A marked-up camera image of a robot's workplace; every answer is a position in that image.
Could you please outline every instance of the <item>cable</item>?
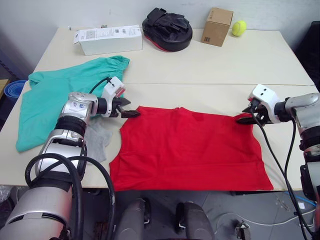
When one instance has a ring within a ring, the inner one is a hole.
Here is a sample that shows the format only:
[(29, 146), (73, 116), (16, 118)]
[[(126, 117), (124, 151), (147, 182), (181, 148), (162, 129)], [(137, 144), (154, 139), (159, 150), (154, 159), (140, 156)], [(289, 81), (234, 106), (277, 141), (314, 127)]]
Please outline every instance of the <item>cable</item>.
[[(270, 146), (270, 143), (269, 143), (269, 140), (268, 140), (268, 137), (267, 137), (267, 134), (266, 134), (264, 128), (262, 127), (262, 125), (260, 124), (260, 122), (258, 121), (258, 119), (256, 118), (256, 116), (255, 116), (255, 114), (254, 114), (254, 109), (253, 109), (253, 107), (250, 108), (250, 113), (251, 113), (254, 121), (256, 122), (256, 124), (257, 124), (257, 125), (259, 126), (259, 128), (261, 129), (262, 134), (263, 134), (263, 137), (264, 137), (265, 142), (266, 142), (266, 145), (268, 146), (271, 155), (273, 156), (273, 158), (274, 158), (277, 166), (279, 167), (279, 169), (280, 169), (280, 171), (281, 171), (281, 173), (282, 173), (282, 175), (283, 175), (283, 177), (284, 177), (284, 180), (285, 180), (286, 186), (287, 186), (287, 188), (288, 188), (288, 192), (289, 192), (290, 198), (291, 198), (291, 200), (292, 200), (293, 206), (294, 206), (294, 208), (295, 208), (295, 210), (296, 210), (296, 213), (297, 213), (298, 218), (299, 218), (299, 221), (300, 221), (300, 227), (301, 227), (302, 235), (303, 235), (303, 237), (304, 237), (305, 240), (308, 240), (308, 239), (307, 239), (307, 236), (306, 236), (306, 232), (305, 232), (304, 226), (305, 226), (305, 228), (307, 229), (307, 231), (308, 231), (311, 235), (313, 235), (313, 232), (310, 230), (310, 228), (308, 227), (308, 224), (306, 223), (305, 219), (304, 219), (303, 216), (302, 216), (302, 213), (301, 213), (300, 208), (299, 208), (299, 206), (298, 206), (298, 203), (297, 203), (297, 200), (296, 200), (296, 198), (295, 198), (295, 195), (293, 194), (293, 189), (292, 189), (292, 187), (291, 187), (291, 185), (290, 185), (290, 183), (289, 183), (289, 181), (288, 181), (288, 178), (287, 178), (287, 176), (286, 176), (283, 168), (281, 167), (281, 165), (280, 165), (280, 163), (279, 163), (279, 161), (278, 161), (278, 159), (277, 159), (274, 151), (272, 150), (272, 148), (271, 148), (271, 146)], [(291, 151), (289, 150), (287, 159), (290, 158), (290, 155), (291, 155), (290, 153), (291, 153)]]
[(104, 81), (110, 81), (111, 80), (111, 78), (110, 77), (106, 77), (106, 78), (104, 78), (104, 79), (102, 79), (101, 81), (99, 81), (96, 85), (94, 85), (94, 87), (90, 90), (90, 94), (92, 94), (92, 92), (100, 85), (100, 84), (102, 84)]
[(309, 199), (306, 199), (306, 198), (304, 198), (302, 196), (295, 196), (295, 198), (300, 199), (300, 200), (302, 200), (302, 201), (304, 201), (304, 202), (306, 202), (308, 204), (311, 204), (314, 207), (317, 206), (317, 204), (315, 204), (313, 201), (310, 201)]
[(26, 166), (26, 169), (24, 172), (25, 181), (29, 187), (33, 185), (30, 178), (30, 173), (34, 164), (36, 164), (36, 162), (38, 162), (41, 159), (47, 159), (47, 158), (56, 159), (59, 162), (63, 163), (71, 175), (72, 185), (73, 185), (72, 189), (75, 195), (75, 209), (76, 209), (74, 239), (82, 240), (83, 231), (84, 231), (84, 209), (83, 209), (83, 199), (82, 199), (82, 186), (81, 186), (79, 174), (77, 172), (77, 169), (73, 165), (73, 163), (69, 159), (67, 159), (66, 157), (60, 154), (56, 154), (56, 153), (40, 154), (38, 156), (35, 156), (33, 159), (31, 159), (31, 161)]
[[(108, 216), (108, 228), (107, 228), (107, 234), (106, 239), (111, 240), (114, 225), (115, 225), (115, 213), (116, 213), (116, 198), (115, 198), (115, 188), (113, 186), (112, 180), (107, 172), (107, 170), (96, 160), (93, 158), (90, 158), (88, 156), (72, 156), (68, 158), (70, 161), (73, 160), (80, 160), (80, 161), (86, 161), (89, 163), (92, 163), (94, 166), (96, 166), (99, 171), (102, 173), (106, 184), (109, 189), (109, 216)], [(31, 184), (33, 185), (35, 182), (37, 182), (41, 177), (43, 177), (47, 172), (52, 170), (53, 168), (61, 165), (61, 162), (55, 162), (51, 164), (49, 167), (47, 167), (45, 170), (41, 171), (36, 178), (34, 178), (31, 181)]]
[(289, 160), (290, 160), (292, 148), (293, 148), (293, 146), (294, 146), (294, 142), (295, 142), (295, 138), (296, 138), (296, 131), (297, 131), (297, 126), (296, 126), (295, 120), (291, 119), (291, 121), (292, 121), (292, 124), (293, 124), (292, 138), (291, 138), (291, 143), (290, 143), (288, 155), (286, 156), (285, 166), (284, 166), (284, 174), (285, 174), (285, 177), (286, 177), (286, 178), (288, 177), (288, 176), (287, 176), (288, 165), (289, 165)]
[[(307, 214), (313, 213), (315, 210), (316, 210), (316, 209), (313, 209), (313, 210), (311, 210), (311, 211), (304, 212), (304, 213), (302, 213), (302, 215), (307, 215)], [(239, 217), (239, 218), (241, 218), (241, 219), (243, 219), (243, 220), (245, 220), (245, 221), (247, 221), (247, 222), (249, 222), (249, 223), (256, 224), (256, 225), (260, 225), (260, 226), (264, 226), (264, 227), (274, 227), (274, 226), (279, 226), (279, 225), (287, 224), (287, 223), (291, 222), (292, 220), (298, 218), (298, 216), (294, 216), (294, 217), (289, 218), (288, 220), (285, 220), (285, 221), (282, 221), (282, 222), (267, 224), (267, 223), (260, 223), (260, 222), (256, 222), (256, 221), (251, 221), (251, 220), (246, 219), (245, 217), (243, 217), (243, 216), (241, 216), (241, 215), (239, 215), (239, 214), (237, 214), (237, 213), (226, 212), (226, 213), (223, 213), (223, 214), (221, 214), (220, 216), (218, 216), (218, 220), (217, 220), (217, 222), (216, 222), (216, 227), (215, 227), (215, 232), (214, 232), (214, 234), (217, 234), (217, 232), (218, 232), (219, 223), (220, 223), (221, 218), (224, 217), (224, 216), (226, 216), (226, 215), (234, 215), (234, 216), (237, 216), (237, 217)]]
[(115, 226), (116, 197), (115, 197), (115, 188), (107, 170), (98, 161), (88, 156), (72, 156), (72, 157), (69, 157), (68, 159), (71, 161), (80, 160), (80, 161), (87, 161), (89, 163), (92, 163), (102, 173), (109, 189), (109, 216), (108, 216), (108, 227), (107, 227), (105, 239), (111, 240), (112, 234), (114, 231), (114, 226)]

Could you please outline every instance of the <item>teal shirt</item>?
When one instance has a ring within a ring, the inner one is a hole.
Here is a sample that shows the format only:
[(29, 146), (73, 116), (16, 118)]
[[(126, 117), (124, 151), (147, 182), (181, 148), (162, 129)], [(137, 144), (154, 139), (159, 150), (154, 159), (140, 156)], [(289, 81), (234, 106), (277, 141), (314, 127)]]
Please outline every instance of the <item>teal shirt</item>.
[[(55, 128), (62, 107), (70, 92), (88, 93), (106, 77), (118, 77), (129, 59), (123, 56), (99, 57), (81, 65), (56, 70), (39, 71), (29, 75), (31, 90), (22, 96), (16, 149), (23, 152), (43, 144)], [(93, 94), (100, 97), (106, 82)]]

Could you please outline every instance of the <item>white table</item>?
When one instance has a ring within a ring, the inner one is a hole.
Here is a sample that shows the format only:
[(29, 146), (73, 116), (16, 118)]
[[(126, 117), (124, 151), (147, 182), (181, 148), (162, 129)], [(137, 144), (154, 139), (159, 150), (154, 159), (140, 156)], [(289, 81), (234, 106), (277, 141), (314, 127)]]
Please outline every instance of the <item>white table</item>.
[[(199, 43), (201, 33), (201, 29), (195, 29), (195, 40), (181, 52), (162, 52), (144, 40), (142, 51), (84, 56), (80, 46), (72, 44), (74, 33), (59, 28), (35, 71), (57, 70), (97, 57), (123, 55), (130, 58), (124, 83), (125, 97), (132, 102), (128, 106), (131, 109), (139, 105), (185, 107), (196, 112), (234, 116), (248, 105), (248, 94), (258, 83), (268, 85), (283, 99), (317, 91), (279, 32), (248, 30), (241, 38), (228, 35), (223, 47)], [(28, 90), (27, 83), (23, 93)], [(23, 153), (16, 150), (21, 101), (19, 97), (0, 132), (0, 185), (26, 185), (25, 167), (41, 149), (38, 146)], [(113, 132), (112, 141), (105, 149), (107, 161), (102, 163), (107, 170), (120, 150), (119, 128), (124, 121), (108, 118), (103, 122)], [(267, 125), (265, 130), (284, 166), (292, 134), (291, 123)], [(260, 130), (254, 127), (253, 133), (261, 144), (265, 169), (274, 189), (285, 189)], [(297, 134), (288, 168), (288, 178), (294, 189), (301, 189), (300, 165), (304, 163), (303, 153), (298, 148), (299, 139)], [(89, 165), (82, 186), (104, 188), (106, 184), (99, 172)]]

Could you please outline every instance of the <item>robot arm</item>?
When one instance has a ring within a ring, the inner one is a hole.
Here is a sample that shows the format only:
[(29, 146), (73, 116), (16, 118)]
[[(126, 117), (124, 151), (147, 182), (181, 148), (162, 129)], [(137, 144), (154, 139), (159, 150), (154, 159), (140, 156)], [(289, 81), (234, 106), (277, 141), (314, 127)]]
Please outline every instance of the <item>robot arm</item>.
[[(90, 117), (97, 114), (117, 117), (117, 111), (122, 118), (140, 115), (135, 110), (122, 109), (122, 106), (130, 104), (130, 101), (120, 97), (124, 90), (123, 83), (113, 77), (104, 87), (102, 97), (71, 92), (54, 130), (49, 134), (39, 154), (59, 154), (65, 158), (86, 156), (84, 136)], [(0, 230), (0, 240), (72, 239), (68, 230), (72, 208), (72, 183), (66, 166), (56, 162), (54, 158), (43, 158), (36, 163), (35, 173), (41, 177), (15, 206), (5, 226)], [(71, 162), (82, 179), (86, 162)], [(45, 171), (54, 164), (57, 166)]]
[[(263, 126), (295, 120), (301, 141), (305, 165), (300, 167), (303, 193), (317, 201), (315, 229), (320, 234), (320, 93), (288, 97), (280, 101), (274, 91), (258, 84), (248, 97), (249, 107), (243, 112), (257, 113), (256, 119)], [(253, 117), (237, 120), (240, 124), (255, 124)]]

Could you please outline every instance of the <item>black cable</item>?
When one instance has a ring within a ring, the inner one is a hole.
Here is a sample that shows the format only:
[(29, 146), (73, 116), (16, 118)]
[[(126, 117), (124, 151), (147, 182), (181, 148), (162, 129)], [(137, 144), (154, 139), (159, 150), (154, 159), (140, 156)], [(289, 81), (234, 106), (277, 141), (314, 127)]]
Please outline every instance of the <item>black cable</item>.
[(110, 81), (111, 80), (111, 78), (110, 77), (106, 77), (106, 78), (104, 78), (104, 79), (102, 79), (101, 81), (99, 81), (96, 85), (94, 85), (94, 87), (90, 90), (90, 94), (92, 94), (92, 92), (100, 85), (100, 84), (102, 84), (104, 81)]
[[(297, 213), (297, 216), (298, 216), (298, 218), (299, 218), (302, 235), (303, 235), (303, 237), (304, 237), (305, 240), (308, 240), (308, 238), (307, 238), (307, 236), (306, 236), (306, 232), (305, 232), (304, 227), (308, 230), (308, 232), (309, 232), (311, 235), (313, 235), (313, 232), (312, 232), (312, 231), (310, 230), (310, 228), (308, 227), (308, 224), (306, 223), (306, 221), (305, 221), (305, 219), (304, 219), (304, 217), (303, 217), (303, 215), (302, 215), (302, 213), (301, 213), (301, 211), (300, 211), (300, 208), (299, 208), (299, 206), (298, 206), (298, 204), (297, 204), (296, 197), (295, 197), (295, 195), (294, 195), (294, 193), (293, 193), (293, 190), (292, 190), (292, 187), (291, 187), (291, 185), (290, 185), (290, 183), (289, 183), (289, 181), (288, 181), (288, 178), (287, 178), (287, 176), (286, 176), (283, 168), (281, 167), (281, 165), (280, 165), (280, 163), (279, 163), (279, 161), (278, 161), (278, 159), (277, 159), (274, 151), (272, 150), (272, 148), (271, 148), (271, 146), (270, 146), (270, 143), (269, 143), (269, 140), (268, 140), (268, 137), (267, 137), (267, 134), (266, 134), (264, 128), (262, 127), (262, 125), (260, 124), (260, 122), (258, 121), (258, 119), (256, 118), (256, 116), (255, 116), (255, 114), (254, 114), (254, 109), (253, 109), (252, 107), (250, 108), (250, 113), (251, 113), (254, 121), (256, 122), (256, 124), (257, 124), (257, 125), (259, 126), (259, 128), (261, 129), (262, 134), (263, 134), (263, 137), (264, 137), (265, 142), (266, 142), (266, 145), (267, 145), (267, 147), (268, 147), (271, 155), (273, 156), (273, 158), (274, 158), (274, 160), (275, 160), (278, 168), (280, 169), (280, 171), (281, 171), (281, 173), (282, 173), (282, 175), (283, 175), (283, 177), (284, 177), (284, 180), (285, 180), (286, 186), (287, 186), (287, 188), (288, 188), (288, 192), (289, 192), (290, 198), (291, 198), (291, 200), (292, 200), (293, 206), (294, 206), (294, 208), (295, 208), (295, 210), (296, 210), (296, 213)], [(289, 149), (289, 152), (288, 152), (288, 156), (287, 156), (287, 161), (288, 161), (288, 162), (289, 162), (288, 159), (290, 158), (290, 155), (291, 155), (291, 150)]]
[(295, 120), (292, 119), (291, 121), (292, 121), (292, 125), (293, 125), (292, 138), (291, 138), (291, 143), (290, 143), (288, 155), (286, 156), (286, 161), (285, 161), (285, 166), (284, 166), (284, 174), (285, 174), (286, 177), (288, 177), (287, 176), (288, 165), (289, 165), (291, 152), (292, 152), (292, 149), (294, 147), (294, 142), (295, 142), (295, 138), (296, 138), (296, 131), (297, 131), (297, 126), (296, 126)]
[[(87, 161), (89, 163), (92, 163), (102, 173), (102, 175), (103, 175), (103, 177), (104, 177), (104, 179), (106, 181), (106, 184), (108, 186), (108, 189), (109, 189), (109, 216), (108, 216), (108, 226), (109, 227), (107, 228), (106, 239), (107, 240), (111, 240), (111, 237), (112, 237), (112, 234), (113, 234), (113, 230), (114, 230), (114, 225), (115, 225), (116, 203), (115, 203), (115, 188), (114, 188), (114, 185), (112, 183), (112, 180), (111, 180), (108, 172), (106, 171), (106, 169), (98, 161), (96, 161), (93, 158), (90, 158), (88, 156), (72, 156), (72, 157), (69, 157), (68, 159), (70, 161), (80, 160), (80, 161)], [(49, 172), (50, 170), (52, 170), (53, 168), (55, 168), (55, 167), (57, 167), (59, 165), (61, 165), (61, 162), (59, 162), (59, 161), (51, 164), (45, 170), (41, 171), (38, 174), (38, 176), (31, 181), (30, 184), (33, 185), (42, 176), (44, 176), (47, 172)]]
[(116, 197), (115, 197), (115, 188), (107, 170), (98, 161), (88, 156), (72, 156), (72, 157), (69, 157), (68, 159), (87, 161), (89, 163), (92, 163), (102, 173), (109, 190), (109, 216), (108, 216), (108, 227), (107, 227), (105, 239), (111, 240), (112, 234), (114, 232), (114, 226), (115, 226)]
[(73, 165), (73, 163), (68, 158), (66, 158), (60, 154), (56, 154), (56, 153), (40, 154), (38, 156), (35, 156), (33, 159), (31, 159), (31, 161), (26, 166), (26, 169), (24, 172), (25, 181), (29, 187), (32, 186), (30, 173), (31, 173), (31, 170), (32, 170), (34, 164), (36, 164), (36, 162), (38, 162), (41, 159), (47, 159), (47, 158), (56, 159), (59, 162), (63, 163), (71, 175), (72, 184), (73, 184), (72, 189), (73, 189), (73, 193), (75, 195), (75, 208), (76, 208), (74, 239), (82, 240), (83, 239), (83, 231), (84, 231), (84, 210), (83, 210), (83, 199), (82, 199), (82, 186), (81, 186), (81, 181), (80, 181), (78, 171), (75, 168), (75, 166)]

